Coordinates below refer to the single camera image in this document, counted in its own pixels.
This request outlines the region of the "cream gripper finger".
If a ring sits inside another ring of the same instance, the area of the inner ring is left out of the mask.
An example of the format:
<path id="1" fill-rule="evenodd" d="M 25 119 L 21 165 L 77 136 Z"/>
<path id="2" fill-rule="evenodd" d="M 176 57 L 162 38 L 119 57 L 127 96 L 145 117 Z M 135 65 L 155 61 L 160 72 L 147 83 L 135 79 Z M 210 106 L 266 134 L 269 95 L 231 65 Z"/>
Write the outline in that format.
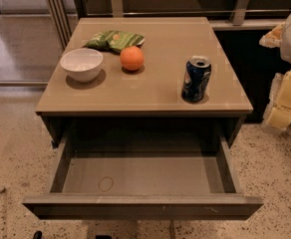
<path id="1" fill-rule="evenodd" d="M 264 112 L 264 121 L 266 125 L 275 128 L 285 129 L 291 124 L 291 111 L 273 107 L 269 104 Z"/>
<path id="2" fill-rule="evenodd" d="M 259 40 L 259 44 L 266 48 L 279 48 L 282 41 L 282 31 L 285 23 L 280 23 Z"/>

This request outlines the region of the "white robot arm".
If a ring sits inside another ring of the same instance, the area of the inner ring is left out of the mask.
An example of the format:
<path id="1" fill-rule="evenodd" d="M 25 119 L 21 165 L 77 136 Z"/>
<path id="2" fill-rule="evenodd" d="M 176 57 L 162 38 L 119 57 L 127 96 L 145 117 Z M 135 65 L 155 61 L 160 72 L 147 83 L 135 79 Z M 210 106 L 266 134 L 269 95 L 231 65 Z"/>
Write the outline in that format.
<path id="1" fill-rule="evenodd" d="M 259 44 L 266 48 L 279 48 L 283 61 L 291 64 L 291 14 L 264 35 Z M 284 75 L 276 73 L 271 84 L 269 104 L 263 115 L 266 128 L 283 131 L 291 124 L 291 69 Z"/>

